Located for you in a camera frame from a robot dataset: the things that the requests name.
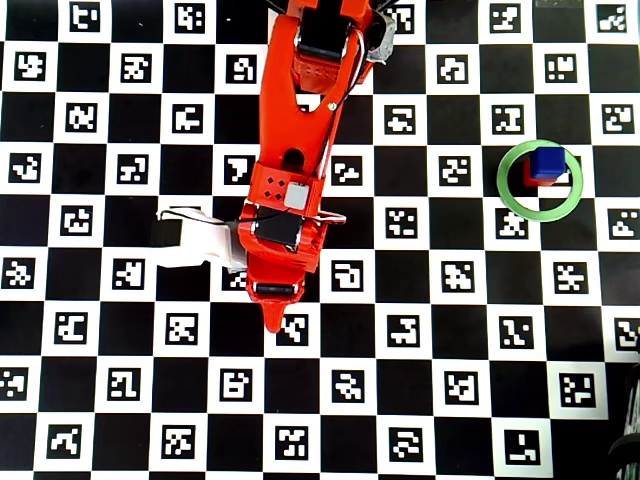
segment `green circle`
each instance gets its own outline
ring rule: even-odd
[[[502,157],[502,161],[498,166],[498,192],[500,193],[500,198],[504,204],[509,207],[513,213],[520,215],[522,218],[533,222],[555,222],[556,220],[560,220],[561,218],[569,215],[580,202],[582,188],[584,186],[582,169],[580,168],[580,164],[578,163],[578,160],[576,160],[576,157],[574,157],[571,152],[565,148],[565,162],[567,162],[567,166],[569,167],[569,170],[571,170],[571,176],[573,177],[573,187],[571,188],[571,192],[569,192],[569,196],[561,205],[558,205],[556,208],[552,208],[551,210],[536,211],[523,207],[509,191],[507,178],[509,170],[516,160],[518,160],[522,155],[533,152],[538,147],[562,147],[562,145],[558,145],[550,140],[529,140],[528,142],[524,142],[513,147],[505,154],[504,157]]]

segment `blue cube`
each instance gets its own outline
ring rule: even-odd
[[[531,178],[555,180],[567,171],[562,147],[538,147],[529,156]]]

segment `black square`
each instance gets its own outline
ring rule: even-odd
[[[489,303],[542,304],[538,252],[486,252]]]
[[[162,0],[112,0],[112,41],[162,43]]]
[[[373,143],[373,96],[347,97],[342,106],[342,117],[338,124],[335,143],[351,145]]]
[[[540,209],[550,210],[563,199],[541,198]],[[594,200],[583,198],[576,209],[562,222],[548,222],[540,226],[543,250],[596,250],[596,214]]]
[[[639,305],[638,253],[599,253],[602,301],[604,305]]]
[[[50,248],[47,300],[98,300],[100,249]]]
[[[321,418],[323,472],[376,472],[376,418],[346,415]]]
[[[41,153],[10,153],[9,183],[40,183]]]
[[[545,3],[549,3],[553,8],[547,8]],[[565,8],[556,3],[543,2],[533,8],[533,41],[536,43],[583,43],[585,41],[584,24],[584,9]]]
[[[544,362],[491,362],[491,413],[496,417],[549,416]]]
[[[374,93],[425,93],[425,50],[419,45],[397,45],[386,65],[373,67]]]
[[[109,143],[159,143],[160,102],[160,95],[111,95]]]
[[[536,95],[536,131],[565,145],[591,143],[589,95]]]
[[[29,212],[28,222],[25,212]],[[0,245],[46,246],[48,218],[48,196],[1,195]]]
[[[323,198],[322,209],[347,217],[328,229],[324,248],[373,248],[373,198]]]
[[[545,323],[550,361],[604,361],[599,307],[545,307]]]
[[[153,310],[153,303],[101,302],[99,355],[152,355]]]
[[[214,45],[165,45],[164,92],[213,93]]]
[[[426,196],[426,156],[425,147],[376,147],[375,194]]]
[[[106,145],[56,144],[52,193],[104,193]]]
[[[443,475],[493,475],[490,418],[435,418],[436,464]]]
[[[151,246],[157,211],[157,197],[106,197],[104,246]]]
[[[489,358],[484,306],[432,305],[431,322],[433,358]]]
[[[430,144],[480,144],[480,98],[477,95],[429,95],[427,113]]]
[[[197,267],[158,267],[156,300],[209,301],[211,264],[204,262]]]
[[[4,142],[53,141],[55,93],[10,93],[2,96],[0,140]]]
[[[154,412],[207,411],[207,358],[155,358]]]
[[[428,253],[411,250],[377,250],[376,302],[428,303]]]
[[[210,145],[163,145],[160,194],[211,195],[212,156]]]
[[[247,15],[246,5],[237,2],[216,0],[215,8],[216,43],[268,43],[266,3],[253,5],[251,15]]]
[[[427,43],[478,43],[477,2],[447,0],[426,6]]]
[[[0,302],[0,355],[40,355],[42,302]]]
[[[592,92],[639,92],[640,61],[633,45],[589,45]]]
[[[148,414],[97,414],[93,434],[93,470],[147,470]]]
[[[109,45],[58,45],[59,92],[108,92]]]
[[[209,415],[207,447],[207,470],[262,471],[262,415]]]
[[[531,45],[480,45],[482,93],[533,93]]]
[[[320,412],[318,359],[266,359],[264,378],[265,412]]]
[[[322,304],[322,357],[375,357],[373,305]]]
[[[481,199],[430,198],[429,217],[431,248],[482,249],[484,247]]]
[[[95,357],[43,357],[39,410],[93,412],[95,384]]]
[[[258,95],[216,95],[215,143],[260,143]]]
[[[379,415],[433,415],[431,361],[378,360]]]
[[[211,355],[261,357],[264,353],[264,335],[260,305],[211,304]]]
[[[58,2],[8,0],[6,22],[7,40],[56,41]]]
[[[0,415],[0,469],[33,470],[36,414]]]
[[[593,168],[598,197],[640,196],[639,147],[593,147]]]

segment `checkerboard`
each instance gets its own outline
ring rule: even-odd
[[[149,246],[159,209],[239,214],[275,16],[0,2],[0,478],[604,478],[640,334],[637,2],[387,13],[322,203],[348,222],[271,335],[242,273]],[[534,138],[584,172],[556,223],[498,197]],[[572,184],[521,175],[531,208]]]

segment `white square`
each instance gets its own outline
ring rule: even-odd
[[[593,145],[640,144],[640,93],[592,93],[589,110]],[[605,120],[605,115],[616,121]]]
[[[537,94],[589,94],[586,43],[534,43],[533,82]]]
[[[292,445],[296,454],[304,459],[280,460],[276,458],[276,435],[281,441],[291,440],[301,445]],[[268,413],[263,416],[262,470],[264,472],[319,473],[320,472],[320,415]]]
[[[149,471],[206,471],[208,430],[209,419],[206,413],[152,413]],[[163,453],[170,458],[162,458]]]
[[[487,305],[489,360],[547,359],[542,305]]]
[[[427,183],[429,197],[482,198],[482,146],[429,145]]]
[[[480,94],[480,48],[477,44],[430,43],[425,48],[429,95]]]
[[[582,168],[582,179],[584,186],[582,187],[582,198],[594,198],[595,180],[593,178],[593,148],[591,145],[563,145],[571,154],[579,158],[580,167]],[[556,183],[546,187],[538,188],[538,198],[561,198],[565,199],[569,196],[571,188],[569,187],[568,171],[560,175]]]
[[[75,0],[58,0],[58,42],[60,43],[110,43],[111,2],[92,0],[100,8],[73,7]]]
[[[602,339],[607,363],[638,363],[640,307],[602,307]]]
[[[207,0],[189,1],[202,5],[204,18],[198,11],[188,11],[181,0],[164,0],[164,43],[177,45],[214,45],[216,43],[216,6]]]
[[[24,154],[21,155],[22,160],[12,165],[12,153]],[[21,181],[9,183],[10,173]],[[0,143],[0,192],[8,195],[49,195],[52,175],[53,143]]]
[[[333,145],[322,195],[373,197],[373,145]]]
[[[419,433],[422,437],[422,444],[418,445],[421,449],[422,461],[397,461],[391,457],[392,448],[402,452],[405,448],[416,448],[413,439],[415,435],[411,435],[411,440],[407,439],[409,445],[390,445],[390,436],[394,430],[391,429],[407,429],[407,433]],[[380,474],[398,474],[398,475],[433,475],[436,473],[436,450],[435,450],[435,429],[433,417],[417,417],[410,415],[379,415],[376,418],[376,436],[378,438],[378,473]]]
[[[611,15],[598,17],[598,9],[603,6],[624,5],[624,11],[610,12]],[[638,2],[634,0],[598,0],[585,2],[585,31],[587,43],[638,45]]]
[[[427,144],[426,95],[374,95],[373,120],[376,146]]]
[[[376,303],[376,358],[424,360],[432,356],[429,304]]]
[[[208,413],[264,413],[264,358],[209,357]]]
[[[522,431],[523,435],[526,435],[526,432],[537,432],[538,449],[527,448],[525,444],[521,449],[507,455],[505,430]],[[551,420],[548,418],[492,418],[491,436],[493,439],[493,473],[500,477],[553,478]],[[523,440],[526,442],[526,437],[518,436],[518,446]],[[536,464],[514,464],[514,462],[527,459]]]
[[[542,262],[542,298],[545,305],[599,306],[601,304],[598,252],[543,250],[540,252],[540,258]],[[576,270],[575,265],[579,264],[581,267],[582,263],[586,263],[587,266],[586,279],[578,277],[584,277],[580,268]],[[572,264],[574,268],[571,271],[567,265]],[[560,275],[562,279],[559,285],[562,284],[563,290],[556,293],[556,276]],[[588,293],[573,293],[574,291],[580,292],[580,284],[585,280],[588,282]]]
[[[4,42],[3,56],[2,90],[4,92],[56,91],[58,84],[58,44],[56,42],[7,41]]]
[[[154,258],[154,252],[149,248],[103,248],[100,300],[153,302],[157,267]],[[119,267],[115,273],[114,263]]]
[[[260,145],[216,144],[213,148],[213,194],[217,197],[249,195],[253,165],[259,158]],[[227,183],[225,169],[231,169]]]
[[[494,132],[493,115],[497,116]],[[494,93],[480,96],[482,145],[518,145],[536,139],[536,98],[533,94]]]
[[[161,146],[109,143],[105,172],[106,195],[158,195]]]
[[[36,421],[35,456],[33,470],[36,472],[88,472],[93,459],[93,429],[95,414],[85,412],[38,413]],[[49,426],[69,426],[68,434],[73,434],[70,442],[56,436],[52,440],[54,451],[80,449],[79,458],[47,458],[49,447]]]
[[[49,247],[102,248],[104,202],[102,195],[51,195]]]
[[[598,251],[640,251],[640,231],[635,226],[640,217],[640,198],[599,197],[595,199],[595,207]]]
[[[429,250],[431,303],[485,305],[486,270],[484,250]]]
[[[608,420],[609,411],[607,407],[607,383],[604,362],[547,362],[547,386],[549,388],[549,414],[551,419],[557,420]],[[571,385],[571,382],[563,381],[561,387],[561,375],[578,374],[587,375],[590,388],[593,391],[591,396],[595,398],[572,398],[576,387],[584,386]],[[566,405],[566,400],[570,399],[571,404]],[[586,404],[587,401],[595,401],[595,407],[584,407],[578,404],[578,400]]]
[[[47,247],[0,247],[0,277],[6,273],[10,275],[0,278],[0,301],[41,301],[45,298],[47,284],[47,259],[49,252]],[[8,262],[8,269],[5,271],[5,260]],[[31,272],[31,263],[35,261],[34,271]],[[20,288],[21,281],[33,282],[33,288]],[[16,282],[15,287],[3,288],[2,285],[9,282]]]
[[[375,261],[375,250],[323,250],[320,302],[375,303]]]
[[[377,250],[429,250],[428,198],[375,197],[373,208]]]
[[[153,355],[208,357],[210,319],[209,302],[156,302]]]
[[[531,210],[539,210],[537,197],[516,199],[521,205]],[[510,211],[498,197],[482,199],[484,211],[484,248],[487,251],[529,251],[537,252],[541,248],[540,223],[530,222]],[[504,226],[496,228],[496,209],[503,212]]]
[[[217,44],[215,92],[259,95],[267,48],[267,45]]]
[[[162,93],[164,65],[162,44],[112,43],[110,52],[109,92]],[[151,77],[146,81],[149,71]]]
[[[488,360],[433,359],[431,366],[434,416],[491,417]]]
[[[334,382],[334,374],[339,375]],[[320,359],[320,413],[375,415],[378,411],[375,358]]]
[[[264,335],[265,358],[319,358],[320,304],[294,303],[284,314],[290,321],[283,319],[280,332]]]
[[[162,94],[160,143],[212,145],[215,133],[215,98],[212,93]],[[202,118],[199,116],[199,109],[202,109]]]
[[[108,93],[56,93],[55,143],[107,143],[108,135]]]
[[[122,391],[109,393],[122,385]],[[109,355],[98,357],[96,413],[151,413],[153,357]]]
[[[0,413],[38,413],[40,403],[40,362],[38,355],[2,355],[0,356],[0,385],[7,389],[0,401]]]
[[[517,10],[499,4],[518,5]],[[533,43],[533,7],[530,1],[492,0],[478,3],[478,40],[482,44],[530,44]]]
[[[424,45],[427,38],[426,5],[422,0],[401,0],[387,8],[385,15],[396,22],[395,45]]]
[[[44,302],[42,355],[95,357],[100,340],[100,302]]]

